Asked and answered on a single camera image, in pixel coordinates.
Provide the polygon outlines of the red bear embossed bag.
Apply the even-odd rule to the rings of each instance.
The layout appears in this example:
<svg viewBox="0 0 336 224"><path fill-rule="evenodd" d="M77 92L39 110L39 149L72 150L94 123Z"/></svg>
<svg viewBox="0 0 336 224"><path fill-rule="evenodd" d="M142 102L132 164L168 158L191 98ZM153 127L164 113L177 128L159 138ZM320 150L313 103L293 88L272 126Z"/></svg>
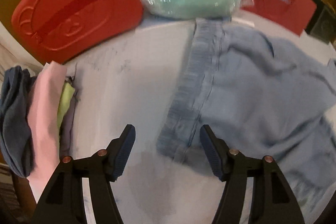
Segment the red bear embossed bag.
<svg viewBox="0 0 336 224"><path fill-rule="evenodd" d="M137 27L141 0L21 0L11 22L40 63L65 63L105 39Z"/></svg>

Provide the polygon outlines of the dark blue folded cloth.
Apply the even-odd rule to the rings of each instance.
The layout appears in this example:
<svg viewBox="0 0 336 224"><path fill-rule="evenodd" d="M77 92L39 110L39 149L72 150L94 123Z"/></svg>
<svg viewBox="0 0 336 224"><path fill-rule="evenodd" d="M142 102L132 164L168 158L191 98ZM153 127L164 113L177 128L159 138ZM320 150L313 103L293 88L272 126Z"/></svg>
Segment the dark blue folded cloth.
<svg viewBox="0 0 336 224"><path fill-rule="evenodd" d="M27 178L33 168L32 133L27 121L28 97L34 83L20 66L5 71L1 89L1 153L10 169Z"/></svg>

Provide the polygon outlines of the yellow-green folded cloth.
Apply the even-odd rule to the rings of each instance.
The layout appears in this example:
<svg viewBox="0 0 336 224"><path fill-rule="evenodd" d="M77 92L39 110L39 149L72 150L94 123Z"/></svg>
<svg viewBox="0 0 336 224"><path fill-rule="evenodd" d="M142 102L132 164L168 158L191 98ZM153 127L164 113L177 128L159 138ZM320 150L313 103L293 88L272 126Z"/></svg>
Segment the yellow-green folded cloth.
<svg viewBox="0 0 336 224"><path fill-rule="evenodd" d="M62 88L62 93L60 96L60 101L59 101L59 106L58 106L58 113L57 113L58 129L60 129L63 118L70 108L70 103L71 103L72 97L74 96L74 93L75 93L75 88L73 88L70 83L65 82Z"/></svg>

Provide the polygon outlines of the black gift box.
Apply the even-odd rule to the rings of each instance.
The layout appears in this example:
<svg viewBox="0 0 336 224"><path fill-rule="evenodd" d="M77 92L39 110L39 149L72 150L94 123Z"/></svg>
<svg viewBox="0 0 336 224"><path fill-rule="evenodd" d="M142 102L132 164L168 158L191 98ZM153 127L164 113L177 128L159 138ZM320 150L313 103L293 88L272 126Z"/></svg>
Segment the black gift box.
<svg viewBox="0 0 336 224"><path fill-rule="evenodd" d="M305 28L305 32L326 43L332 43L335 39L335 11L322 0L312 0L317 8L310 22Z"/></svg>

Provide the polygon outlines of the pink folded cloth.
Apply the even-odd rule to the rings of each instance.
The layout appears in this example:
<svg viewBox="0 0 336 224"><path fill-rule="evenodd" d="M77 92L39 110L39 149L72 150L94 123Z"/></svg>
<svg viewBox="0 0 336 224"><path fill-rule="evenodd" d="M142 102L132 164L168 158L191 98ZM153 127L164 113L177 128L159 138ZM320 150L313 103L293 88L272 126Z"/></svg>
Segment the pink folded cloth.
<svg viewBox="0 0 336 224"><path fill-rule="evenodd" d="M27 177L33 196L39 200L59 163L57 114L67 67L52 61L38 74L29 93L27 116L33 140L33 170Z"/></svg>

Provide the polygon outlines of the light blue garment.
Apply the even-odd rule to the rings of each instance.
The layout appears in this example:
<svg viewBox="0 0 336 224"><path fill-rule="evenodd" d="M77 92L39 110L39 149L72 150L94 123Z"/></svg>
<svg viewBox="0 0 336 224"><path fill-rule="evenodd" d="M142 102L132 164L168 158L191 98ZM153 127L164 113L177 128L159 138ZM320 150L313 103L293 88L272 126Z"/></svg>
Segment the light blue garment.
<svg viewBox="0 0 336 224"><path fill-rule="evenodd" d="M335 63L323 65L289 40L222 20L197 19L189 58L157 151L209 176L201 126L244 155L271 155L306 223L335 186Z"/></svg>

